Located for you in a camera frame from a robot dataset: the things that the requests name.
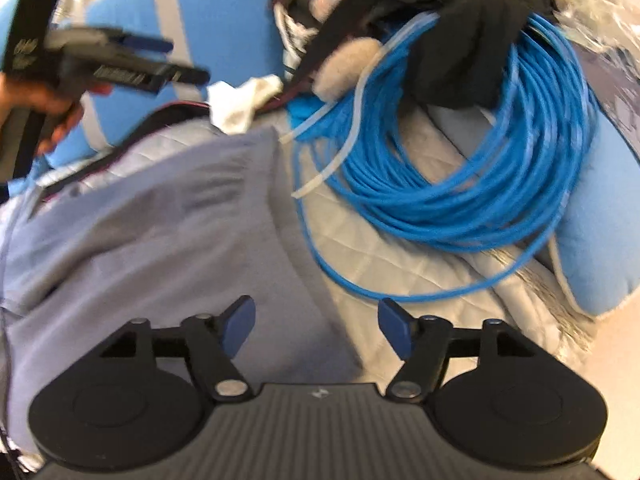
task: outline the transparent plastic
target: transparent plastic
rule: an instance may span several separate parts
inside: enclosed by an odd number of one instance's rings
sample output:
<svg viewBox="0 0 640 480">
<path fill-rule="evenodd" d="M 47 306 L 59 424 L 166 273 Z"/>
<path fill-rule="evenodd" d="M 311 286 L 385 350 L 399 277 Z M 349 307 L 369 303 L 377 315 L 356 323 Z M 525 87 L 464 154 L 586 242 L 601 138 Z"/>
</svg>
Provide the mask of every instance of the transparent plastic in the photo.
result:
<svg viewBox="0 0 640 480">
<path fill-rule="evenodd" d="M 612 47 L 640 61 L 640 0 L 556 0 L 557 14 L 572 41 L 592 52 Z"/>
</svg>

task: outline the black circular pad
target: black circular pad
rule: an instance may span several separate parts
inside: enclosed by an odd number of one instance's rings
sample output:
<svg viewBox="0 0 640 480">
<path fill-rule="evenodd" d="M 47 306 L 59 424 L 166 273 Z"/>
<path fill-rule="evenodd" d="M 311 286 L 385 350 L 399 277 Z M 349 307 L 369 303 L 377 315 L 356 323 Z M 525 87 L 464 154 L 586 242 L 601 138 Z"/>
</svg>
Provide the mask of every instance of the black circular pad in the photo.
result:
<svg viewBox="0 0 640 480">
<path fill-rule="evenodd" d="M 588 457 L 607 421 L 597 390 L 551 360 L 499 358 L 453 378 L 432 402 L 452 444 L 483 462 L 512 468 Z"/>
<path fill-rule="evenodd" d="M 196 390 L 135 360 L 92 360 L 33 400 L 31 432 L 44 455 L 83 470 L 127 470 L 171 454 L 203 416 Z"/>
</svg>

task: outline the wire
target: wire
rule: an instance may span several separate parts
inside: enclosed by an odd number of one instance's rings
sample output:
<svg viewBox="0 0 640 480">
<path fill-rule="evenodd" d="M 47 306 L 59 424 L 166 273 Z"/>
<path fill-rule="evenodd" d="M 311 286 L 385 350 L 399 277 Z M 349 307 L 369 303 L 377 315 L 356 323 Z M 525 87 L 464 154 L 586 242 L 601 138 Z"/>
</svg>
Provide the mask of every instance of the wire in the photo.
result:
<svg viewBox="0 0 640 480">
<path fill-rule="evenodd" d="M 437 184 L 411 164 L 397 112 L 411 44 L 437 17 L 422 13 L 387 44 L 385 56 L 355 91 L 295 131 L 295 198 L 326 182 L 382 232 L 450 253 L 477 253 L 532 238 L 511 267 L 486 280 L 433 294 L 397 296 L 341 276 L 316 248 L 302 200 L 303 234 L 320 267 L 347 290 L 381 300 L 454 298 L 493 286 L 525 265 L 562 219 L 596 125 L 597 103 L 568 41 L 531 16 L 512 45 L 493 126 L 466 164 Z M 301 186 L 300 155 L 308 145 L 319 171 Z"/>
</svg>

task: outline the white cloth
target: white cloth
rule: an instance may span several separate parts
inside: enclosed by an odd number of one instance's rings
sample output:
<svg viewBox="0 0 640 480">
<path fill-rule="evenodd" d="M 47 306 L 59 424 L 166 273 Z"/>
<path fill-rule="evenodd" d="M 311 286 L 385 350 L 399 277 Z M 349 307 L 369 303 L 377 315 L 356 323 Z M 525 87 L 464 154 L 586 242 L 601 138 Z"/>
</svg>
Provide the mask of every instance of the white cloth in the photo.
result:
<svg viewBox="0 0 640 480">
<path fill-rule="evenodd" d="M 218 81 L 207 88 L 211 123 L 227 135 L 244 134 L 255 111 L 281 91 L 282 81 L 276 75 L 252 77 L 238 88 Z"/>
</svg>

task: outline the metal screw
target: metal screw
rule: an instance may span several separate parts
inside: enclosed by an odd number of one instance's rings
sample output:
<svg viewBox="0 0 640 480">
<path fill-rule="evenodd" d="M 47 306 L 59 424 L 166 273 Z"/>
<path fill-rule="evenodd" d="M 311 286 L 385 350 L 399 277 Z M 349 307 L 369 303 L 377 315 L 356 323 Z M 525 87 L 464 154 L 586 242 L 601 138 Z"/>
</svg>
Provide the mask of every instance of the metal screw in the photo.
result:
<svg viewBox="0 0 640 480">
<path fill-rule="evenodd" d="M 391 393 L 398 399 L 413 399 L 422 392 L 419 384 L 413 381 L 399 381 L 391 387 Z"/>
<path fill-rule="evenodd" d="M 216 384 L 216 391 L 222 397 L 239 397 L 249 389 L 244 381 L 228 379 Z"/>
</svg>

